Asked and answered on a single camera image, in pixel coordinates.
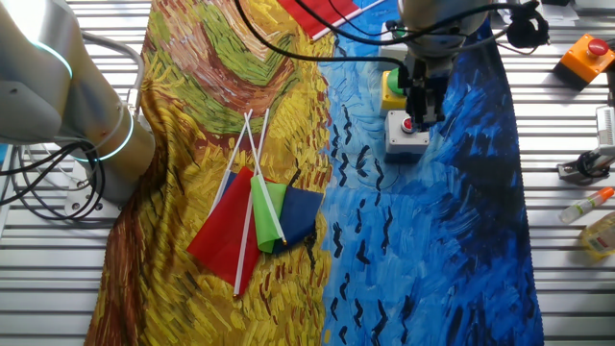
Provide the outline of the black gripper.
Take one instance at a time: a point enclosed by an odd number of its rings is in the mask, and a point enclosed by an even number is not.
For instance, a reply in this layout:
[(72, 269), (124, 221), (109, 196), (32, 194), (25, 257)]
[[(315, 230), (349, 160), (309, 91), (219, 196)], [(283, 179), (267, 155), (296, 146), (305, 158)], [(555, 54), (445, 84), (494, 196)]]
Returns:
[(414, 120), (418, 130), (425, 131), (445, 120), (443, 102), (452, 73), (452, 63), (439, 64), (414, 59), (408, 65), (408, 72), (406, 112)]

